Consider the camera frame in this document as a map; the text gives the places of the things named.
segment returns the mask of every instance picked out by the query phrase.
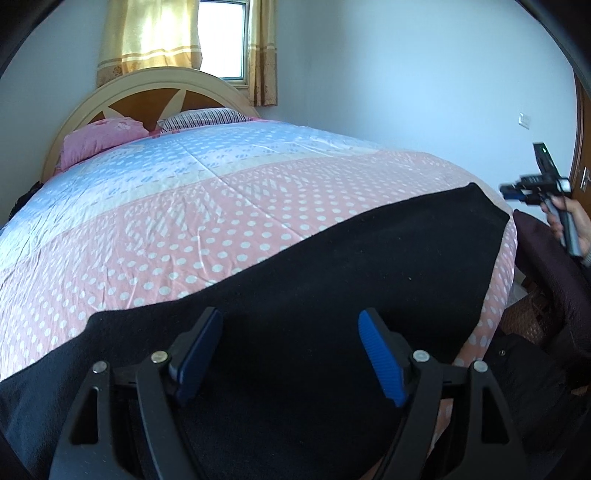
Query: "screw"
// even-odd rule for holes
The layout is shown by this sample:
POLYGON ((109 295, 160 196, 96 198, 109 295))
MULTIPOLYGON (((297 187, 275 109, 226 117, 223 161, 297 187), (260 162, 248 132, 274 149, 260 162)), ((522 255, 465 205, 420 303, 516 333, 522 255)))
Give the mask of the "screw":
POLYGON ((486 364, 486 362, 483 362, 482 360, 477 360, 476 362, 474 362, 474 370, 483 374, 488 370, 488 365, 486 364))
POLYGON ((103 362, 102 360, 92 366, 92 371, 95 374, 101 374, 105 370, 107 370, 107 362, 103 362))
POLYGON ((417 362, 425 363, 429 361, 431 356, 425 350, 415 350, 413 352, 413 358, 417 362))
POLYGON ((152 353, 150 360, 152 360, 155 364, 161 364, 162 362, 168 360, 168 353, 166 353, 164 350, 158 350, 152 353))

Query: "tracker device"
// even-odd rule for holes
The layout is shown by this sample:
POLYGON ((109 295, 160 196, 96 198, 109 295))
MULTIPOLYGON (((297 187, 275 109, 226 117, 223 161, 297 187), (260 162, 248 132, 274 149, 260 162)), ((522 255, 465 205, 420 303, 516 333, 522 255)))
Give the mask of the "tracker device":
POLYGON ((552 196, 571 198, 570 180, 560 176, 545 144, 534 143, 534 152, 541 174, 522 176, 515 183, 500 185, 499 190, 505 200, 519 200, 526 205, 545 203, 550 213, 559 218, 564 228, 560 243, 571 257, 581 257, 579 236, 574 225, 573 215, 556 208, 551 199, 552 196))

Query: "white wall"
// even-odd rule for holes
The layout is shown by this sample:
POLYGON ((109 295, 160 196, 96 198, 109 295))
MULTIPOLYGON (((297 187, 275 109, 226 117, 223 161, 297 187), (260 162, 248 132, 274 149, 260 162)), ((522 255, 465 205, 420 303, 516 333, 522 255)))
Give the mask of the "white wall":
POLYGON ((312 0, 307 17, 310 126, 433 153, 495 188, 535 173, 543 141, 569 175, 573 71, 514 0, 312 0))
POLYGON ((106 6, 107 0, 65 0, 0 78, 0 226, 39 180, 62 123, 96 88, 106 6))

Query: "light switch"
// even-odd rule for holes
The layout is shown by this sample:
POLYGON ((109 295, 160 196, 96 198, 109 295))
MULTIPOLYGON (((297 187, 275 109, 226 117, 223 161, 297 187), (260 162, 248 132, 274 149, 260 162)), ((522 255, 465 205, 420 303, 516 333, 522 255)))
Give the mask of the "light switch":
POLYGON ((531 125, 531 117, 529 115, 524 114, 524 113, 520 113, 519 114, 519 124, 522 127, 526 127, 526 129, 529 130, 530 125, 531 125))

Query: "wooden door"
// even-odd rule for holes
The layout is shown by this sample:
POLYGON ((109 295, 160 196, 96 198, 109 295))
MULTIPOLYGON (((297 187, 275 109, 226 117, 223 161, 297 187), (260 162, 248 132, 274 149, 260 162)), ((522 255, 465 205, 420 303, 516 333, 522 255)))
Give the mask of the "wooden door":
POLYGON ((591 99, 575 76, 577 86, 577 142, 570 181, 573 198, 591 216, 591 99))

